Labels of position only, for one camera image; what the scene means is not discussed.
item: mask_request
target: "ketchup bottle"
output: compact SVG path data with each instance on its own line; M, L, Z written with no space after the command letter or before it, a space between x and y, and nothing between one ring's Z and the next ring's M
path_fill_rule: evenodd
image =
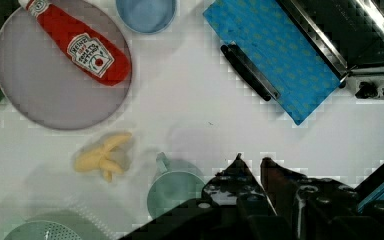
M48 0L19 0L61 51L96 81L114 86L131 70L127 57L108 39Z

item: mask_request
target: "peeled banana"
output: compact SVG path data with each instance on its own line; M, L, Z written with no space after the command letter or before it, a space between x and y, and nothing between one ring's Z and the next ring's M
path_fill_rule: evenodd
M101 170L107 182L112 181L113 173L122 174L124 170L116 162L109 159L110 152L130 140L131 133L123 133L111 136L104 141L104 144L88 152L81 154L74 164L77 172L89 172Z

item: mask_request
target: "white countertop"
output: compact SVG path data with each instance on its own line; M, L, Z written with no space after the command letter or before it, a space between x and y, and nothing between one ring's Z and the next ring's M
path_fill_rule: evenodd
M161 151L195 163L206 180L238 152L258 180L265 156L351 186L383 163L384 101L337 90L296 127L278 104L264 102L233 72L202 16L206 0L181 1L172 25L157 35L128 30L114 1L89 2L111 16L128 41L136 69L129 99L108 121L75 132L43 128L8 101L1 104L0 226L72 201L109 232L132 231L149 221L146 195ZM82 147L116 131L134 135L124 176L108 184L99 172L74 172Z

